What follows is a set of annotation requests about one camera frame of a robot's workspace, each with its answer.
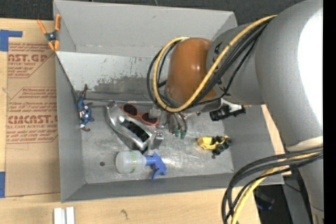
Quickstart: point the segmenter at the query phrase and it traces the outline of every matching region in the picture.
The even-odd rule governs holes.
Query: orange clip
[[[45,33],[47,32],[46,29],[44,28],[43,24],[41,23],[41,21],[39,19],[37,19],[37,23],[41,28],[41,31],[43,33],[43,35],[45,35]]]
[[[60,24],[60,20],[61,20],[61,15],[57,14],[56,18],[55,18],[55,30],[60,32],[61,30],[61,24]],[[44,25],[42,24],[42,22],[38,19],[37,20],[38,25],[40,26],[40,29],[42,31],[42,33],[46,36],[47,40],[48,40],[48,45],[49,47],[53,50],[53,51],[58,51],[59,50],[59,41],[58,40],[51,40],[50,37],[48,35],[53,34],[55,35],[55,32],[53,33],[47,33],[46,28],[44,27]]]
[[[62,16],[60,14],[57,14],[55,18],[55,30],[59,32],[61,31],[61,19]]]

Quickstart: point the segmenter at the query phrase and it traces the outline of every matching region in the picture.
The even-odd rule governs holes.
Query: blue toy
[[[88,122],[94,121],[95,119],[91,116],[92,110],[89,108],[89,105],[92,105],[92,103],[84,104],[84,99],[85,99],[85,94],[86,94],[87,89],[88,89],[88,86],[85,84],[84,91],[77,103],[77,110],[78,110],[79,118],[81,119],[80,128],[86,132],[89,132],[90,129],[86,128],[85,125]]]
[[[151,166],[154,170],[154,174],[152,176],[153,180],[157,175],[166,175],[167,167],[163,163],[162,159],[157,153],[154,153],[153,156],[145,156],[146,157],[146,166]]]

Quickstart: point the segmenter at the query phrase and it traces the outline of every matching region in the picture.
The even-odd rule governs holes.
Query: sunglasses
[[[158,118],[149,118],[149,112],[144,112],[143,114],[139,115],[138,108],[131,103],[123,104],[121,106],[121,110],[130,117],[139,118],[143,123],[147,125],[156,126],[159,123]]]

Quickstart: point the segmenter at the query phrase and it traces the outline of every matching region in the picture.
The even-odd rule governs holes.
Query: yellow cable
[[[202,82],[200,83],[200,85],[198,86],[198,88],[196,89],[196,91],[194,92],[194,94],[180,107],[178,108],[172,108],[170,106],[167,106],[167,104],[165,104],[163,102],[163,100],[160,98],[159,96],[159,91],[158,91],[158,85],[156,84],[156,74],[158,72],[158,67],[159,67],[159,63],[160,60],[164,54],[164,52],[170,47],[171,44],[175,43],[176,41],[185,39],[186,37],[181,37],[181,38],[175,38],[172,41],[170,41],[166,46],[163,47],[163,49],[161,50],[161,53],[159,54],[156,62],[155,62],[155,66],[154,66],[154,71],[153,71],[153,90],[154,90],[154,94],[155,97],[157,99],[157,102],[163,107],[165,108],[167,111],[175,113],[175,112],[180,112],[182,110],[184,110],[185,108],[187,108],[194,100],[195,98],[198,96],[198,94],[202,91],[202,89],[204,88],[204,86],[207,84],[210,76],[214,73],[215,69],[217,68],[217,66],[219,65],[220,61],[222,60],[222,58],[226,55],[226,53],[229,51],[229,49],[232,47],[232,45],[234,45],[244,34],[246,34],[247,32],[249,32],[251,29],[253,29],[254,27],[260,25],[261,23],[263,23],[264,21],[271,19],[273,17],[275,17],[276,15],[272,15],[272,16],[268,16],[265,18],[262,18],[252,24],[250,24],[249,26],[247,26],[246,28],[244,28],[237,36],[234,37],[234,39],[232,39],[230,41],[230,43],[224,48],[224,50],[220,53],[220,55],[218,56],[218,58],[216,59],[216,61],[213,63],[213,65],[211,66],[211,68],[209,69],[208,73],[206,74],[206,76],[204,77],[204,79],[202,80]]]
[[[317,152],[317,153],[303,154],[303,155],[300,155],[300,156],[295,156],[295,157],[292,157],[292,158],[285,159],[284,161],[289,161],[291,159],[302,159],[302,158],[314,156],[314,155],[317,155],[317,154],[319,154],[319,152]],[[232,216],[231,224],[236,224],[237,223],[238,216],[239,216],[239,214],[240,214],[240,212],[241,212],[241,210],[242,210],[245,202],[247,201],[248,197],[251,195],[251,193],[253,192],[253,190],[267,177],[267,175],[271,174],[271,173],[273,173],[273,172],[275,172],[277,170],[280,170],[281,168],[286,167],[286,166],[287,165],[268,169],[267,171],[263,172],[260,175],[260,176],[266,175],[264,178],[261,178],[261,179],[255,181],[255,182],[253,182],[253,184],[251,184],[251,186],[249,186],[245,190],[243,196],[241,197],[239,203],[237,204],[237,209],[236,209],[235,213]]]

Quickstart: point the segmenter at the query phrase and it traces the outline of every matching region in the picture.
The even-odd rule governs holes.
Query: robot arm
[[[323,0],[294,5],[267,23],[248,54],[234,58],[237,48],[232,46],[228,50],[221,63],[230,60],[230,65],[215,80],[208,95],[199,101],[222,97],[224,92],[223,98],[231,103],[266,104],[288,151],[321,146]],[[218,54],[248,27],[243,25],[222,33],[211,46],[204,40],[198,40],[193,46],[189,44],[193,39],[178,44],[171,57],[165,90],[170,103],[177,107],[186,102]],[[229,90],[225,89],[226,85],[230,85]],[[313,219],[322,223],[323,160],[301,168],[300,172]]]

